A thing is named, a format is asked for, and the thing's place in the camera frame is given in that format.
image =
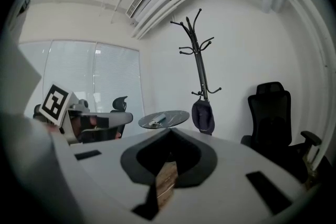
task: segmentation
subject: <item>black coat rack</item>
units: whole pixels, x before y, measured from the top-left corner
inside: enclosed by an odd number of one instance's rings
[[[209,38],[206,41],[204,41],[201,44],[201,46],[198,45],[198,41],[197,41],[197,37],[196,37],[196,33],[195,33],[195,23],[196,23],[196,20],[197,20],[197,18],[198,18],[198,16],[199,16],[199,14],[200,14],[201,11],[202,11],[202,9],[200,8],[199,11],[198,11],[198,13],[197,13],[197,16],[196,16],[196,18],[194,20],[194,26],[193,27],[190,24],[189,18],[188,17],[186,18],[189,29],[186,28],[186,26],[183,24],[183,22],[176,23],[176,22],[171,21],[171,23],[172,24],[176,24],[176,25],[180,25],[180,26],[183,27],[183,29],[188,34],[188,36],[189,36],[189,38],[191,40],[191,44],[193,46],[192,48],[191,47],[180,47],[179,48],[180,50],[181,49],[190,49],[190,50],[192,50],[191,53],[180,51],[180,54],[186,54],[186,55],[192,55],[192,54],[194,54],[195,55],[198,76],[200,77],[201,91],[199,91],[198,93],[192,92],[192,94],[199,95],[199,98],[203,97],[204,100],[208,101],[208,94],[207,93],[208,92],[209,93],[216,93],[216,92],[220,91],[221,88],[217,89],[214,92],[209,91],[208,83],[207,83],[207,80],[206,80],[205,68],[204,68],[203,58],[202,58],[202,51],[205,50],[211,44],[211,40],[214,39],[214,37]]]

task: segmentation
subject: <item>black office chair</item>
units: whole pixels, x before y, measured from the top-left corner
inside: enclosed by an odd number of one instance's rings
[[[116,98],[112,103],[112,106],[113,106],[114,110],[111,110],[110,112],[111,113],[113,113],[113,112],[125,112],[126,107],[127,107],[127,103],[125,102],[125,99],[127,97],[128,96]],[[118,132],[121,134],[121,136],[122,136],[122,133],[124,132],[124,129],[125,129],[125,125],[122,125],[122,126],[118,127]]]
[[[280,82],[270,82],[257,87],[257,94],[248,98],[253,118],[253,134],[245,135],[241,143],[253,148],[278,164],[302,183],[308,178],[303,156],[311,145],[318,146],[321,139],[303,131],[304,143],[289,146],[292,141],[290,120],[290,93]]]

